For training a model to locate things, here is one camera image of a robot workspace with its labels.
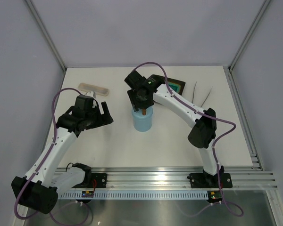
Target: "gray floor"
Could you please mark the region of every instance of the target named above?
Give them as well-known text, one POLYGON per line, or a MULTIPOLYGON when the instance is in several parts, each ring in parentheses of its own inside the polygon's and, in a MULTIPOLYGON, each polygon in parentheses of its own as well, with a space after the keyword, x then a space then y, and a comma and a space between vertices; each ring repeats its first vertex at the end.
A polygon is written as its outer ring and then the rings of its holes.
MULTIPOLYGON (((264 191, 227 191, 226 198, 244 209, 244 217, 231 215, 224 205, 208 208, 190 218, 206 206, 204 200, 95 200, 89 203, 91 213, 84 225, 100 226, 275 226, 275 220, 264 191)), ((70 201, 59 200, 53 213, 70 201)), ((66 225, 80 223, 87 210, 78 204, 67 206, 55 214, 56 220, 66 225)), ((38 214, 27 220, 25 226, 55 226, 49 215, 38 214)))

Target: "robotic arm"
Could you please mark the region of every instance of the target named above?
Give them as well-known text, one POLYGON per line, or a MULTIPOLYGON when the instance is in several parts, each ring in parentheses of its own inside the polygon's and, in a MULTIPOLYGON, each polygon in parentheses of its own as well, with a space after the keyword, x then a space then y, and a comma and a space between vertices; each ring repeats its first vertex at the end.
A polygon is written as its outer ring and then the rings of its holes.
POLYGON ((56 124, 57 139, 50 154, 45 158, 52 143, 45 147, 37 162, 23 178, 15 177, 12 182, 14 194, 18 197, 27 179, 36 173, 37 167, 43 162, 42 167, 24 190, 19 204, 47 214, 54 208, 60 194, 77 184, 84 187, 90 183, 91 168, 80 163, 74 164, 66 173, 55 179, 53 176, 64 154, 82 131, 113 122, 106 102, 102 102, 101 105, 103 114, 100 113, 99 104, 93 97, 79 95, 75 105, 59 117, 56 124))
MULTIPOLYGON (((133 71, 125 78, 125 82, 131 88, 127 93, 135 111, 146 109, 154 105, 155 101, 173 111, 192 128, 188 135, 188 140, 193 146, 199 149, 203 161, 203 174, 200 178, 196 179, 196 184, 202 188, 217 187, 217 168, 212 151, 212 144, 216 137, 216 121, 191 111, 173 98, 173 96, 176 95, 180 100, 192 105, 198 112, 216 117, 215 111, 211 108, 204 110, 197 107, 176 92, 171 95, 168 92, 165 81, 157 75, 151 75, 146 79, 137 71, 133 71)), ((222 166, 220 174, 222 175, 223 172, 224 167, 222 166)))

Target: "gray wall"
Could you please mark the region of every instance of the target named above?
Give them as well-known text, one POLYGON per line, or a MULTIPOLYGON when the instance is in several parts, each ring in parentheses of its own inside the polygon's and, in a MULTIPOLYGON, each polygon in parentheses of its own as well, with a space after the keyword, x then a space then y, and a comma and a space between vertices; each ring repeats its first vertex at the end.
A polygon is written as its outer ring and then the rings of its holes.
POLYGON ((263 164, 275 173, 283 199, 283 0, 272 2, 234 76, 263 164))
POLYGON ((263 0, 33 0, 67 67, 229 65, 263 0))
POLYGON ((0 0, 0 225, 22 176, 40 155, 63 73, 21 0, 0 0))

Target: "blue canister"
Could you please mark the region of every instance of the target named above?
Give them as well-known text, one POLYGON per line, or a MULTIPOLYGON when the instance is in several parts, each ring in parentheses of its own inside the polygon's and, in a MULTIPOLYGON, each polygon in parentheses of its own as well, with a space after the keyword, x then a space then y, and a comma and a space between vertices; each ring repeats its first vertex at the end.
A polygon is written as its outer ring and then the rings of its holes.
POLYGON ((143 115, 142 113, 143 113, 143 110, 141 109, 138 110, 137 112, 135 112, 132 109, 133 125, 137 131, 146 132, 152 126, 152 115, 153 115, 152 106, 146 109, 146 111, 144 112, 146 113, 145 115, 143 115))

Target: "black cable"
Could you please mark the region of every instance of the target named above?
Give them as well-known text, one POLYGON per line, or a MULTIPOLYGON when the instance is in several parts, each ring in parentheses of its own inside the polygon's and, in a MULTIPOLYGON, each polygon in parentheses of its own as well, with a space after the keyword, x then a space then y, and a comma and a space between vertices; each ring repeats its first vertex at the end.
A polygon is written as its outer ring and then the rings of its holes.
POLYGON ((70 164, 74 165, 72 162, 68 163, 68 165, 66 166, 66 172, 67 172, 68 166, 69 166, 70 164))

